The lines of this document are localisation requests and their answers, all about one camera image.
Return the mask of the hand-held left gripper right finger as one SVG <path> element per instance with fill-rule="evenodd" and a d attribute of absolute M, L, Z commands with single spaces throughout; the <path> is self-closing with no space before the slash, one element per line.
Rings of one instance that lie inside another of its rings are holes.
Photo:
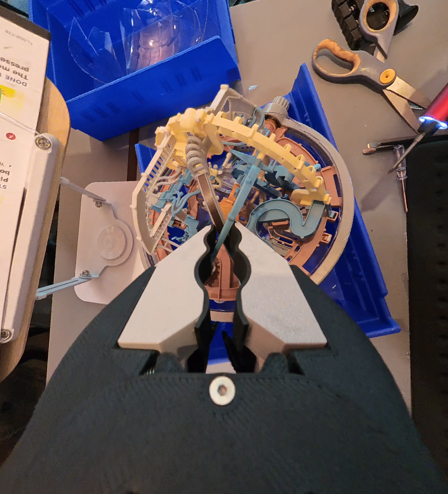
<path fill-rule="evenodd" d="M 232 226 L 226 246 L 240 282 L 232 338 L 223 334 L 234 370 L 252 373 L 270 354 L 325 347 L 292 266 L 242 224 Z"/>

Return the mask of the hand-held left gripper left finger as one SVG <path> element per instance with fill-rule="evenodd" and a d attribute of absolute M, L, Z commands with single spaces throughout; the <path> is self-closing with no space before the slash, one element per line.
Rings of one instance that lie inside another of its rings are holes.
<path fill-rule="evenodd" d="M 204 283 L 212 273 L 216 230 L 206 226 L 154 268 L 118 338 L 121 348 L 171 353 L 204 373 L 215 333 Z"/>

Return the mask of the white document stand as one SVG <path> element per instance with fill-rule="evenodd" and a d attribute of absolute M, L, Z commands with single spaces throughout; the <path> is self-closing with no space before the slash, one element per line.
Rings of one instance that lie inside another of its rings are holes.
<path fill-rule="evenodd" d="M 32 277 L 35 258 L 42 226 L 49 210 L 47 204 L 59 150 L 60 142 L 53 135 L 44 133 L 35 136 L 12 253 L 1 325 L 1 343 L 16 339 L 25 320 L 29 293 L 34 287 Z M 124 263 L 133 249 L 132 229 L 116 217 L 112 203 L 66 178 L 60 177 L 60 185 L 73 189 L 93 202 L 95 212 L 87 215 L 93 236 L 89 240 L 79 240 L 77 250 L 78 254 L 86 255 L 86 261 L 82 261 L 81 265 L 87 269 L 70 280 L 38 288 L 35 300 L 99 277 L 107 267 Z"/>

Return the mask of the black wrist rest pad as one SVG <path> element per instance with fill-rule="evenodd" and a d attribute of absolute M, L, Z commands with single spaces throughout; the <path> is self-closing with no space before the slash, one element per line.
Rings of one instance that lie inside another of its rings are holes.
<path fill-rule="evenodd" d="M 448 476 L 448 140 L 408 157 L 413 418 Z"/>

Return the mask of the black tweezers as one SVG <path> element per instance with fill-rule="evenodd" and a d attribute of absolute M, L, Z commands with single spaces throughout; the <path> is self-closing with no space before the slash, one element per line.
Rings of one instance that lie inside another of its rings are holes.
<path fill-rule="evenodd" d="M 395 146 L 398 145 L 402 145 L 404 148 L 407 148 L 413 143 L 414 140 L 415 137 L 413 136 L 408 138 L 396 138 L 392 140 L 384 140 L 381 142 L 371 142 L 368 143 L 366 148 L 363 150 L 363 155 L 370 155 L 375 152 L 392 150 Z"/>

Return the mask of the instruction sheet board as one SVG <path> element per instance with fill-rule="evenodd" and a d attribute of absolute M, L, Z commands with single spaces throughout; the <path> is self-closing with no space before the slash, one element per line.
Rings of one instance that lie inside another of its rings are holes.
<path fill-rule="evenodd" d="M 70 133 L 49 47 L 0 6 L 0 381 L 23 355 Z"/>

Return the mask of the steel scissors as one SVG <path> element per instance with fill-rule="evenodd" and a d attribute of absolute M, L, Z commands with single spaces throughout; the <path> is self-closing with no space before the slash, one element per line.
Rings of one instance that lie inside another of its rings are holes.
<path fill-rule="evenodd" d="M 318 63 L 318 55 L 329 52 L 332 58 L 350 63 L 352 68 L 344 74 L 331 73 Z M 350 51 L 341 48 L 331 39 L 322 40 L 312 54 L 313 70 L 324 80 L 332 83 L 359 83 L 382 93 L 398 114 L 414 130 L 420 121 L 413 113 L 410 103 L 426 109 L 431 100 L 397 76 L 396 71 L 365 51 Z"/>

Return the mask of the clear plastic dome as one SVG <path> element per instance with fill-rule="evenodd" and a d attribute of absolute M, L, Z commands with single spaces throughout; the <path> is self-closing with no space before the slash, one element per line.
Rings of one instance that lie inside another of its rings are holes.
<path fill-rule="evenodd" d="M 202 42 L 208 15 L 208 1 L 140 1 L 118 15 L 116 42 L 98 27 L 86 34 L 73 18 L 68 49 L 96 84 L 111 83 Z"/>

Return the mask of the clear handled screwdriver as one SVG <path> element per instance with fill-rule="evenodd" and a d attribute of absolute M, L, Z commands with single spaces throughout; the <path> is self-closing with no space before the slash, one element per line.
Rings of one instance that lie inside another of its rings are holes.
<path fill-rule="evenodd" d="M 400 158 L 405 153 L 405 151 L 406 151 L 405 147 L 402 144 L 394 145 L 393 155 L 396 158 L 397 162 L 399 162 Z M 403 201 L 404 212 L 407 213 L 408 205 L 407 205 L 407 197 L 406 197 L 406 179 L 407 179 L 406 160 L 405 159 L 401 160 L 394 171 L 396 173 L 398 181 L 400 182 L 401 198 Z"/>

